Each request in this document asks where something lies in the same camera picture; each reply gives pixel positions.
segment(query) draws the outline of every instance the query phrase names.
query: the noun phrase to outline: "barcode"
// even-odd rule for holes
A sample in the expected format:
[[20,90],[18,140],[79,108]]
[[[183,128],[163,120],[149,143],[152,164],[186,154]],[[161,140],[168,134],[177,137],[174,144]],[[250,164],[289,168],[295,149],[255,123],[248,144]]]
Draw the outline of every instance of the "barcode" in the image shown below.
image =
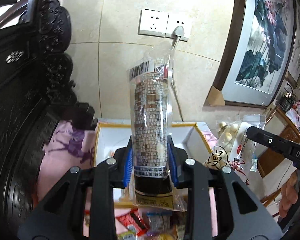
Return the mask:
[[129,230],[129,231],[132,231],[133,233],[137,233],[137,230],[136,230],[136,228],[133,226],[133,225],[127,225],[127,229]]
[[148,71],[149,71],[149,60],[146,62],[142,62],[139,66],[135,66],[132,69],[130,69],[130,80]]

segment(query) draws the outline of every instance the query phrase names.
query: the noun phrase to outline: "power cord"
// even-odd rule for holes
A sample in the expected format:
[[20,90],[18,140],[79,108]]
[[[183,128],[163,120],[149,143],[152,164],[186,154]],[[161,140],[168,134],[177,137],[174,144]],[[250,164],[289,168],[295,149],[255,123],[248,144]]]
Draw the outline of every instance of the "power cord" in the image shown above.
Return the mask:
[[297,112],[297,116],[298,116],[298,130],[300,131],[300,119],[299,119],[299,113],[298,113],[298,105],[297,105],[297,97],[296,97],[296,94],[293,93],[294,89],[292,88],[292,86],[287,83],[287,85],[291,88],[291,94],[292,94],[292,108],[293,108],[293,105],[295,104],[296,105],[296,112]]
[[[185,35],[185,31],[183,29],[183,27],[180,25],[177,28],[175,28],[175,30],[173,31],[173,34],[176,36],[175,42],[173,44],[173,49],[176,49],[177,43],[180,41],[180,38],[183,37],[183,35]],[[183,122],[183,116],[182,116],[182,112],[181,112],[181,106],[179,104],[179,100],[178,100],[178,94],[177,94],[177,89],[176,89],[176,84],[174,81],[174,69],[172,70],[172,83],[171,85],[171,89],[174,95],[174,98],[176,99],[177,102],[177,106],[178,106],[178,111],[179,111],[179,115],[180,118]]]
[[290,169],[291,164],[292,164],[292,163],[290,163],[288,169],[286,170],[286,172],[285,172],[284,175],[282,176],[282,178],[281,178],[281,180],[280,180],[280,182],[279,182],[279,184],[278,184],[278,186],[277,186],[276,191],[279,189],[280,183],[281,183],[281,181],[283,180],[284,176],[287,174],[288,170]]

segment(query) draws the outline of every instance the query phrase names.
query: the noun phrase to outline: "tiled wall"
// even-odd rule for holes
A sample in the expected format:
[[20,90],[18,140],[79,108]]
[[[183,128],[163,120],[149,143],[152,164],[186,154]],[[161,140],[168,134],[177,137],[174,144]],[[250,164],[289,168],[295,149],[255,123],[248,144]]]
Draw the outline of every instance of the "tiled wall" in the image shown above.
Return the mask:
[[[72,79],[80,101],[89,102],[97,117],[130,118],[127,70],[151,46],[167,38],[138,35],[144,8],[184,13],[193,19],[188,42],[175,54],[175,82],[184,121],[205,121],[215,132],[218,115],[235,117],[261,109],[207,107],[203,103],[213,83],[226,44],[234,0],[60,0],[70,13]],[[173,119],[179,121],[173,102]]]

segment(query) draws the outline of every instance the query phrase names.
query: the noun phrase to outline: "snack bag with cartoon character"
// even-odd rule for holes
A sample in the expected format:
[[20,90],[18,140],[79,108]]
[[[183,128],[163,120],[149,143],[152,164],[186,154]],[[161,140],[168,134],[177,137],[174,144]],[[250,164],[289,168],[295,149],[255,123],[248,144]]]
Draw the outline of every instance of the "snack bag with cartoon character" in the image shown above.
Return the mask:
[[247,139],[246,135],[247,129],[251,126],[263,129],[265,126],[265,116],[255,114],[243,117],[243,122],[240,124],[228,160],[228,165],[247,185],[250,184],[248,174],[252,167],[252,157],[256,147],[256,143]]
[[214,146],[208,160],[204,163],[206,167],[214,170],[220,170],[223,166],[227,165],[240,124],[241,121],[236,121],[229,124],[225,122],[219,123],[219,139]]

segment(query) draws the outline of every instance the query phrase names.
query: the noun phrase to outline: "metal screw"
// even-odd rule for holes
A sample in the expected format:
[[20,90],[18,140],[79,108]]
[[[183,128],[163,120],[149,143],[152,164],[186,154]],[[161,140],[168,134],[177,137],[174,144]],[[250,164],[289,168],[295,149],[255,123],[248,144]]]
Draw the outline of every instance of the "metal screw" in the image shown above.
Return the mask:
[[73,166],[70,168],[70,172],[71,173],[78,173],[80,170],[80,168],[78,166]]
[[195,160],[191,159],[191,158],[188,158],[188,159],[186,159],[186,164],[188,164],[188,165],[194,165],[195,164]]
[[229,174],[231,172],[231,168],[229,166],[223,166],[222,171]]
[[109,158],[107,159],[107,164],[108,165],[113,165],[117,162],[117,160],[115,158]]

